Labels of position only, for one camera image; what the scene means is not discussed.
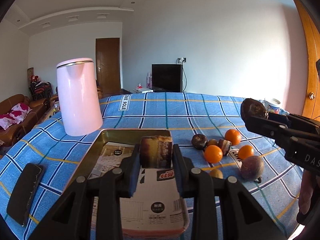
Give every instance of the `door knob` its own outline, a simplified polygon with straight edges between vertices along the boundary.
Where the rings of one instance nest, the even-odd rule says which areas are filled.
[[[315,99],[316,99],[316,95],[314,94],[314,92],[310,92],[309,98],[310,98],[311,100],[315,100]]]

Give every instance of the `ceiling light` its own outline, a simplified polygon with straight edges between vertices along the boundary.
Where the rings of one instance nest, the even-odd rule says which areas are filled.
[[[39,24],[39,26],[41,26],[42,28],[48,28],[51,26],[51,24],[50,24],[50,22],[46,22],[46,23]]]
[[[106,19],[108,13],[97,13],[97,19]]]
[[[74,16],[69,16],[69,17],[66,17],[66,18],[68,19],[68,22],[74,22],[74,21],[79,20],[78,16],[79,15],[74,15]]]

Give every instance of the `passion fruit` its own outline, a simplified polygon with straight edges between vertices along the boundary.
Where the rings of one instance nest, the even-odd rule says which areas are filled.
[[[223,179],[222,171],[220,171],[219,169],[215,169],[215,170],[210,171],[209,175],[211,177],[215,177],[215,178],[218,178],[218,179]]]
[[[264,105],[252,98],[246,98],[240,107],[240,115],[242,120],[245,122],[248,117],[256,116],[268,119],[268,112],[265,109]]]
[[[207,142],[207,146],[210,146],[210,145],[218,145],[217,140],[215,140],[215,139],[210,139],[210,140]]]
[[[198,133],[192,137],[191,144],[198,150],[203,150],[207,145],[208,139],[204,134]]]
[[[244,179],[249,181],[258,179],[258,183],[261,183],[263,169],[263,160],[258,156],[250,156],[242,161],[241,175]]]

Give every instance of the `kettle lid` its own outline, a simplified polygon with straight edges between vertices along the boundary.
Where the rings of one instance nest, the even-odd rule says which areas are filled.
[[[74,64],[80,64],[80,63],[82,63],[82,62],[93,62],[93,60],[92,60],[92,58],[88,58],[88,57],[69,59],[69,60],[60,62],[60,63],[57,65],[57,68],[58,68],[58,67],[61,67],[61,66],[63,66],[63,65],[68,65],[68,64],[74,65]]]

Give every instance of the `bed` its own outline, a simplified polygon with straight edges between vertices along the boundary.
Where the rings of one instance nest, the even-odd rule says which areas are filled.
[[[196,167],[206,171],[219,168],[224,178],[240,176],[239,168],[231,156],[220,163],[209,164],[203,153],[191,145],[191,138],[203,133],[208,138],[222,138],[228,129],[237,129],[241,143],[233,148],[250,144],[255,155],[263,155],[265,168],[262,183],[244,182],[245,187],[266,210],[276,225],[289,237],[297,226],[296,214],[302,171],[284,159],[284,151],[274,141],[249,132],[239,117],[244,98],[211,96],[193,93],[132,94],[127,111],[120,111],[122,96],[100,100],[103,128],[159,128],[171,131],[174,143],[180,145],[184,156],[192,159]],[[80,137],[66,135],[61,113],[36,126],[20,140],[0,161],[0,213],[18,239],[28,239],[47,210],[61,195],[70,176],[84,153],[99,134],[99,130]],[[40,163],[46,167],[33,200],[28,223],[21,227],[6,214],[6,207],[21,171],[26,163]],[[190,226],[177,239],[191,236],[193,199],[187,199]],[[219,219],[219,200],[216,199]],[[219,225],[222,239],[222,226]]]

